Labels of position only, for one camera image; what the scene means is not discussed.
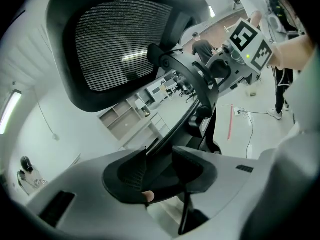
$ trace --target ceiling light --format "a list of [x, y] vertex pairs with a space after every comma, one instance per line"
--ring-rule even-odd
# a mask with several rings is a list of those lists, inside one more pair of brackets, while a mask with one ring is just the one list
[[212, 9], [211, 6], [209, 6], [209, 9], [210, 9], [210, 15], [211, 15], [211, 18], [213, 18], [214, 16], [216, 16], [214, 10]]
[[4, 108], [3, 114], [1, 116], [0, 121], [0, 135], [4, 134], [10, 119], [18, 101], [21, 98], [21, 92], [18, 90], [14, 90]]
[[123, 61], [131, 60], [131, 59], [134, 59], [136, 57], [141, 57], [141, 56], [143, 56], [143, 55], [145, 55], [147, 53], [148, 53], [148, 50], [143, 50], [141, 52], [137, 52], [137, 53], [133, 53], [133, 54], [129, 54], [129, 55], [123, 56], [122, 60]]

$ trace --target black mount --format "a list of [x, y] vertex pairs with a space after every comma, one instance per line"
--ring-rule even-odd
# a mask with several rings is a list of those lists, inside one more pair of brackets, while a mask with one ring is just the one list
[[147, 58], [151, 64], [161, 67], [166, 72], [174, 69], [184, 75], [195, 89], [201, 103], [196, 111], [197, 116], [202, 119], [212, 117], [216, 109], [219, 88], [215, 78], [202, 62], [192, 54], [183, 53], [183, 48], [179, 44], [167, 52], [156, 44], [151, 44], [148, 47]]

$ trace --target black pants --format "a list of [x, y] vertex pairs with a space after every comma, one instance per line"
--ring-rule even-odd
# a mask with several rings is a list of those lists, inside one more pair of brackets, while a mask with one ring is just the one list
[[285, 104], [285, 98], [284, 94], [285, 91], [289, 88], [287, 85], [291, 85], [294, 82], [294, 72], [292, 69], [283, 69], [279, 70], [277, 67], [273, 66], [272, 67], [273, 71], [273, 76], [275, 80], [275, 110], [279, 114], [282, 111], [282, 108], [284, 107]]

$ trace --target floor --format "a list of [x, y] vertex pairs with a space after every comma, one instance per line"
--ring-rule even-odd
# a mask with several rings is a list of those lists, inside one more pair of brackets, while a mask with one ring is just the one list
[[158, 113], [170, 130], [179, 122], [193, 104], [194, 100], [192, 98], [186, 103], [187, 99], [188, 95], [184, 94], [180, 97], [179, 94], [176, 93], [171, 97], [171, 100], [166, 98], [157, 108]]
[[[261, 81], [255, 85], [253, 88], [256, 90], [256, 96], [248, 96], [246, 90], [250, 86], [240, 84], [237, 89], [218, 100], [213, 140], [219, 144], [225, 156], [259, 159], [261, 152], [277, 147], [294, 126], [293, 115], [290, 111], [283, 111], [281, 120], [276, 120], [268, 114], [250, 113], [265, 113], [267, 109], [274, 108], [276, 104], [275, 81], [271, 69], [266, 68], [262, 72]], [[234, 108], [240, 107], [250, 111], [248, 115], [253, 123], [253, 135], [249, 146], [252, 134], [250, 119], [245, 113], [235, 116], [231, 105]]]

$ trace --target white t-shirt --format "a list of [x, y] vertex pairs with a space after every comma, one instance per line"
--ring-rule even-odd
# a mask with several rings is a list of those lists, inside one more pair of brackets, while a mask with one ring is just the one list
[[273, 40], [276, 43], [282, 43], [286, 40], [286, 34], [277, 32], [269, 23], [268, 16], [271, 14], [268, 10], [268, 4], [266, 0], [240, 0], [246, 14], [250, 18], [251, 15], [259, 11], [262, 14], [260, 22], [261, 32], [264, 34], [267, 40]]

